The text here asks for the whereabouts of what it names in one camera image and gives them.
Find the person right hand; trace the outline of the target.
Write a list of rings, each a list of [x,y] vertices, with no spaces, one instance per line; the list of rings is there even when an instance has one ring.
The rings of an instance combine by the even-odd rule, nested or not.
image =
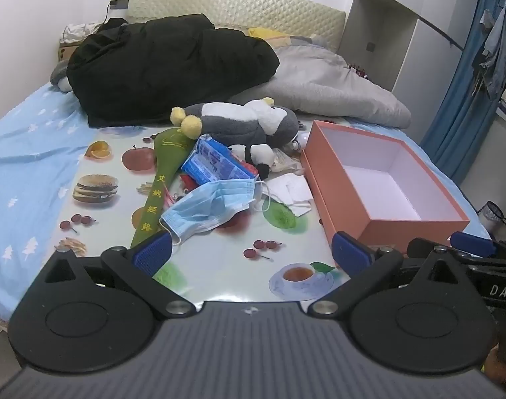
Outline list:
[[[486,357],[484,373],[493,382],[499,385],[506,385],[506,363],[498,358],[498,347],[491,349]]]

